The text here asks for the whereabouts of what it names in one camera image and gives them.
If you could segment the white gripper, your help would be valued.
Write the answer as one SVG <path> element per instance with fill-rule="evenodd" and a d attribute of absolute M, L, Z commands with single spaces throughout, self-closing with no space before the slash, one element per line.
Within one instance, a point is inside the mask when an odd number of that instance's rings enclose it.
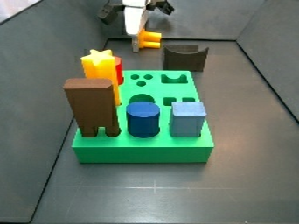
<path fill-rule="evenodd" d="M 133 51 L 139 52 L 139 33 L 146 26 L 149 19 L 149 11 L 159 9 L 162 13 L 171 15 L 174 7 L 169 0 L 121 0 L 119 3 L 113 3 L 107 0 L 106 5 L 98 12 L 98 17 L 106 25 L 110 25 L 118 13 L 125 13 L 126 34 L 133 36 Z"/>

